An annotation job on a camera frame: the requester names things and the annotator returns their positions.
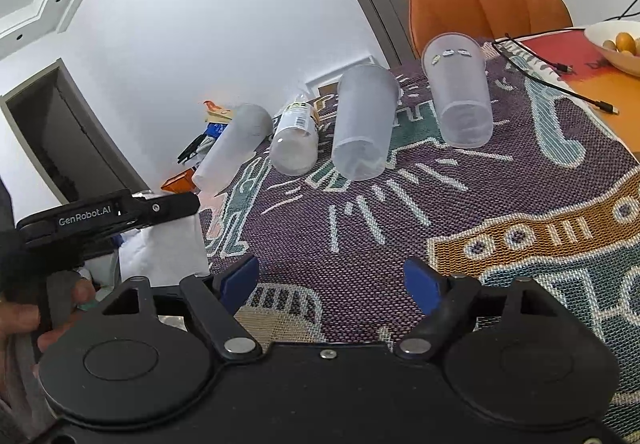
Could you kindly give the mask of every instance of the orange tabletop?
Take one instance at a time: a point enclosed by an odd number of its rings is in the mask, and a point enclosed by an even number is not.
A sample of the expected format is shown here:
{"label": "orange tabletop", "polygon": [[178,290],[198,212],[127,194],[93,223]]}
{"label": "orange tabletop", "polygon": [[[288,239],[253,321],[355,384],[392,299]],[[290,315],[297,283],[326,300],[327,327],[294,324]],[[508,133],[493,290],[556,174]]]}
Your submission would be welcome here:
{"label": "orange tabletop", "polygon": [[597,113],[632,152],[640,152],[640,78],[612,66],[583,31],[541,36],[523,43],[549,61],[572,65],[574,74],[564,74],[561,79],[580,95],[613,104],[619,115]]}

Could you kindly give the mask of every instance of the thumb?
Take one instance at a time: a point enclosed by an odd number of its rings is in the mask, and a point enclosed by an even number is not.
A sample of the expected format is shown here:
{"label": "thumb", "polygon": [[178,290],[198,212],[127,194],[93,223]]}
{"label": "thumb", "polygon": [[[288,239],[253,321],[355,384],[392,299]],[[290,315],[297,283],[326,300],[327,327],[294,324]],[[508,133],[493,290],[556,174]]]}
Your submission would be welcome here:
{"label": "thumb", "polygon": [[0,336],[31,332],[39,324],[40,310],[36,305],[0,301]]}

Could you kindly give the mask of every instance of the finger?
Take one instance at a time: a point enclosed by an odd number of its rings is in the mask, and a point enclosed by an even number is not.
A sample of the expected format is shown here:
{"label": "finger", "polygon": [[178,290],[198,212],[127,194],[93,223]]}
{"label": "finger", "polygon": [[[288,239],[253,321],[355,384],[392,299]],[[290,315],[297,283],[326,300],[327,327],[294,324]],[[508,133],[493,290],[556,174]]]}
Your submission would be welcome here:
{"label": "finger", "polygon": [[90,302],[91,300],[95,299],[94,284],[86,278],[81,278],[76,282],[72,297],[77,305],[82,305],[84,303]]}
{"label": "finger", "polygon": [[59,326],[57,329],[53,329],[49,332],[45,332],[38,338],[38,348],[41,352],[44,352],[49,348],[53,343],[55,343],[62,334],[68,331],[73,324],[80,319],[83,312],[76,311],[71,316],[69,316],[69,320],[64,323],[62,326]]}
{"label": "finger", "polygon": [[0,302],[0,335],[31,332],[40,324],[40,310],[36,305]]}

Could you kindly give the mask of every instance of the orange fruit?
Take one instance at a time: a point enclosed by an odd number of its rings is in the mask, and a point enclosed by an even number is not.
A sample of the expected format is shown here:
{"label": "orange fruit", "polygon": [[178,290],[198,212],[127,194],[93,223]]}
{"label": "orange fruit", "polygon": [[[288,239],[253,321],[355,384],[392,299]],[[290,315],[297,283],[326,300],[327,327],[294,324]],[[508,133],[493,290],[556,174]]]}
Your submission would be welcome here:
{"label": "orange fruit", "polygon": [[636,40],[628,32],[621,32],[616,36],[616,47],[620,52],[627,50],[636,55]]}

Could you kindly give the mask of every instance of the black circular disc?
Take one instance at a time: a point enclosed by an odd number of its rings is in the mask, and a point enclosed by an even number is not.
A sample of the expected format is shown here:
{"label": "black circular disc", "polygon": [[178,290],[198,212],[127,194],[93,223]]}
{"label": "black circular disc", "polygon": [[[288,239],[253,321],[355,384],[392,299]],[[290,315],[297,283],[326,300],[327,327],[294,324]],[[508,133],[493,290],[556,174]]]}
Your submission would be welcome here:
{"label": "black circular disc", "polygon": [[192,334],[140,315],[82,320],[40,361],[52,408],[92,424],[139,424],[171,413],[206,382],[209,352]]}
{"label": "black circular disc", "polygon": [[451,386],[503,423],[561,427],[602,416],[618,385],[615,357],[594,336],[545,316],[467,334],[448,351]]}

